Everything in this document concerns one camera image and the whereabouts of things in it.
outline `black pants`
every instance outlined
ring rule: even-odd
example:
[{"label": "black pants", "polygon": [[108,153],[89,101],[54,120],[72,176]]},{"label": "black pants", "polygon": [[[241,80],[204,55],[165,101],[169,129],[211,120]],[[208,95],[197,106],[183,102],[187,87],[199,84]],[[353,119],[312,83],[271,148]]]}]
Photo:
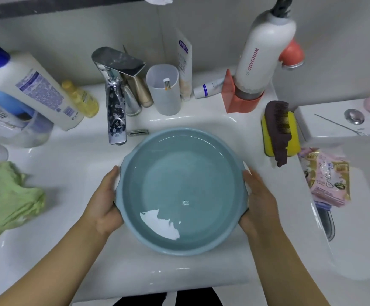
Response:
[{"label": "black pants", "polygon": [[[121,298],[113,306],[162,306],[166,293],[129,296]],[[223,306],[213,288],[178,291],[175,306]]]}]

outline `wall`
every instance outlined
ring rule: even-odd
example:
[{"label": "wall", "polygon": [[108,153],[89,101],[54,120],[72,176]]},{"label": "wall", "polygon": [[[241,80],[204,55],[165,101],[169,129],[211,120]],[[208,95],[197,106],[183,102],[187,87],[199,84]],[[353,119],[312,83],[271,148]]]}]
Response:
[{"label": "wall", "polygon": [[[174,0],[117,4],[0,20],[0,45],[29,50],[57,80],[101,81],[91,62],[100,46],[149,65],[176,61],[175,27],[193,44],[195,71],[237,64],[254,17],[275,0]],[[304,67],[278,69],[274,85],[293,106],[370,94],[370,0],[294,0]]]}]

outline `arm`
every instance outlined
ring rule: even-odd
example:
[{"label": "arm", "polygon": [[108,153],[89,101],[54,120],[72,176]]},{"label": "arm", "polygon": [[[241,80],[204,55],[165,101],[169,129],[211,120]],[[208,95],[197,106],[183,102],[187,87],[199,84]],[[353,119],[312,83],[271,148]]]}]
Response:
[{"label": "arm", "polygon": [[239,224],[248,236],[268,305],[329,306],[284,233],[274,196],[250,171],[243,172],[252,191],[249,209]]},{"label": "arm", "polygon": [[0,296],[0,306],[67,306],[103,249],[122,224],[113,205],[115,166],[101,181],[81,218],[24,277]]}]

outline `flush button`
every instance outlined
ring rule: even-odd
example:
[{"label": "flush button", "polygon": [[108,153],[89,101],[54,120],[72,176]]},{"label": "flush button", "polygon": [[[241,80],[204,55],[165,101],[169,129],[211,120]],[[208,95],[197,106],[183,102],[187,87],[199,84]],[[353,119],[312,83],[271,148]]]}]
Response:
[{"label": "flush button", "polygon": [[348,109],[345,111],[345,119],[352,124],[362,124],[365,122],[365,115],[357,109]]}]

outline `person's left hand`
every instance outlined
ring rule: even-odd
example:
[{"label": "person's left hand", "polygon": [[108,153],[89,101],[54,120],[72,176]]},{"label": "person's left hand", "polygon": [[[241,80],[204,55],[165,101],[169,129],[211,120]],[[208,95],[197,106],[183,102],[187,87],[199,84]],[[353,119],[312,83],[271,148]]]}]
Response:
[{"label": "person's left hand", "polygon": [[124,223],[120,211],[114,204],[116,198],[114,183],[119,174],[120,169],[115,166],[104,176],[81,217],[82,220],[94,224],[101,234],[110,235]]}]

